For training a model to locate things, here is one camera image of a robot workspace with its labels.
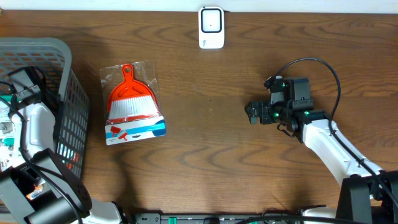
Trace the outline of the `red packaged item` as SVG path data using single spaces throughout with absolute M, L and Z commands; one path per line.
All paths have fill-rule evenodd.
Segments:
M 102 68 L 108 146 L 166 135 L 153 60 Z

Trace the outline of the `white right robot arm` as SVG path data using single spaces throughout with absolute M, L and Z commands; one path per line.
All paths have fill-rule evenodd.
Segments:
M 270 101 L 252 101 L 245 107 L 245 112 L 251 124 L 285 126 L 283 132 L 311 149 L 339 185 L 351 176 L 370 177 L 383 171 L 345 138 L 323 110 L 292 111 L 282 102 L 272 105 Z

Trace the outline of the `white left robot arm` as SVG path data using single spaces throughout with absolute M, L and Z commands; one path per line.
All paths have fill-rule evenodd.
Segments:
M 17 159 L 1 172 L 1 201 L 19 223 L 129 223 L 114 202 L 90 197 L 82 181 L 62 161 L 55 139 L 63 101 L 46 84 L 39 67 L 8 74 L 8 109 Z

